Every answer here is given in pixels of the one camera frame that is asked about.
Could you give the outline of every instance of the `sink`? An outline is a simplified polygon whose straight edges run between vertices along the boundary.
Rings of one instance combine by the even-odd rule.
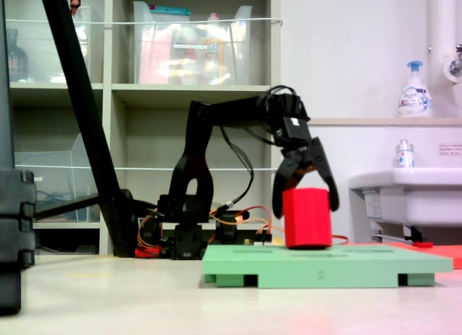
[[[349,187],[365,198],[374,222],[462,227],[462,168],[396,168],[357,175]]]

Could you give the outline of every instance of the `shelf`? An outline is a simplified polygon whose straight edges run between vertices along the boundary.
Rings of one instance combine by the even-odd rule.
[[[237,85],[168,85],[168,84],[113,84],[113,92],[128,108],[186,109],[192,100],[222,103],[260,95],[269,86]]]
[[[34,222],[34,229],[100,229],[99,222]]]
[[[462,118],[312,118],[310,126],[462,126]]]
[[[203,230],[215,230],[215,223],[201,223]],[[176,224],[175,223],[163,223],[162,229],[163,230],[174,230]],[[241,225],[237,226],[238,230],[259,230],[263,227],[263,223],[242,223]]]
[[[67,84],[50,82],[10,82],[15,108],[71,108]],[[103,84],[92,84],[99,109],[103,107]]]

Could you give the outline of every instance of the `red block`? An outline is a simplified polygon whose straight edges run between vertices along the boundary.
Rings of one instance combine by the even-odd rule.
[[[332,246],[328,192],[292,188],[282,194],[286,247],[319,250]]]

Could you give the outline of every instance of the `plastic storage bin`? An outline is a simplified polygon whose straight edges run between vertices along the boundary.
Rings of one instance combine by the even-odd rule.
[[[103,25],[90,6],[81,6],[74,24],[92,82],[103,79]],[[12,82],[66,83],[48,23],[6,21],[9,73]]]
[[[242,6],[234,19],[249,19]],[[249,84],[250,21],[155,23],[146,3],[134,2],[135,83]]]
[[[80,134],[70,151],[16,152],[14,159],[17,169],[30,170],[34,173],[39,211],[48,206],[97,193]],[[98,222],[100,216],[97,206],[90,206],[49,220]]]

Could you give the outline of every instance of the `green board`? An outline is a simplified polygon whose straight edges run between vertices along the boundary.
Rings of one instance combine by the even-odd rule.
[[[452,270],[450,258],[389,245],[337,245],[325,251],[210,245],[203,258],[204,281],[218,287],[432,286],[435,272]]]

